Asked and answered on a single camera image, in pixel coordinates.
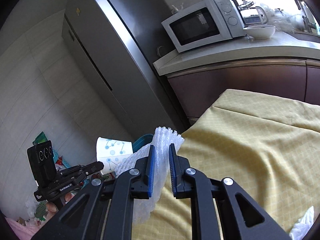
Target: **microwave window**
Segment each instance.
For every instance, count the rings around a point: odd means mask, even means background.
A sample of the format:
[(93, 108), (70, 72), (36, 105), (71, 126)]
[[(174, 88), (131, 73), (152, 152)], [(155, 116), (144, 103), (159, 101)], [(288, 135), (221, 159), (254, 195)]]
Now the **microwave window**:
[(170, 28), (181, 45), (220, 34), (206, 7), (170, 23)]

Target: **pink cloth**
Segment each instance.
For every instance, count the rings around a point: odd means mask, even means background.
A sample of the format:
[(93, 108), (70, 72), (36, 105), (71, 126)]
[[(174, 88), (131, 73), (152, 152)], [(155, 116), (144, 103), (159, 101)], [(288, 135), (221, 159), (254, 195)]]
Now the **pink cloth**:
[(30, 240), (33, 235), (40, 229), (37, 226), (23, 226), (11, 218), (5, 218), (20, 240)]

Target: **black camera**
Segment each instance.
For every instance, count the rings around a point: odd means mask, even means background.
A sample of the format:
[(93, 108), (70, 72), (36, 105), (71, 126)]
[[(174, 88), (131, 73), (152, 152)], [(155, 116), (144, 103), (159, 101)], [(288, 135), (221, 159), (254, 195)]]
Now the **black camera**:
[(71, 190), (80, 187), (80, 183), (87, 176), (103, 169), (102, 162), (94, 162), (89, 165), (77, 165), (57, 172), (53, 161), (51, 141), (34, 145), (27, 150), (30, 167), (35, 178), (38, 190), (34, 196), (38, 202), (48, 200), (62, 208), (60, 197)]
[(57, 175), (51, 141), (34, 145), (27, 150), (27, 154), (37, 186), (47, 187)]

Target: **bubble wrap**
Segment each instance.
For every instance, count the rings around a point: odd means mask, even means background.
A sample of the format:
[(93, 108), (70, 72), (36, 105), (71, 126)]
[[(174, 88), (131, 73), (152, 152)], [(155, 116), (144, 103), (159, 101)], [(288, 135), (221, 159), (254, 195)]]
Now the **bubble wrap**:
[(153, 182), (153, 193), (149, 199), (135, 199), (133, 204), (133, 223), (143, 223), (150, 217), (150, 213), (155, 209), (164, 187), (169, 168), (169, 145), (174, 143), (176, 151), (180, 149), (184, 138), (176, 131), (170, 128), (158, 127), (153, 136), (152, 142), (143, 146), (136, 153), (132, 154), (116, 167), (116, 176), (118, 177), (122, 172), (134, 168), (138, 159), (147, 157), (149, 155), (150, 144), (155, 146), (155, 175)]

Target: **microwave knob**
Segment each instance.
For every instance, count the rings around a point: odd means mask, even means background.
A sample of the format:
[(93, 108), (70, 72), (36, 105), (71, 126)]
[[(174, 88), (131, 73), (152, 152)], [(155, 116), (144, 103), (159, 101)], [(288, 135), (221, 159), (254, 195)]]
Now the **microwave knob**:
[(236, 18), (234, 18), (234, 17), (230, 17), (229, 18), (229, 20), (228, 20), (228, 23), (230, 24), (230, 25), (237, 25), (237, 23), (238, 23), (238, 20), (236, 19)]
[(231, 12), (231, 6), (228, 4), (222, 4), (221, 9), (226, 13)]

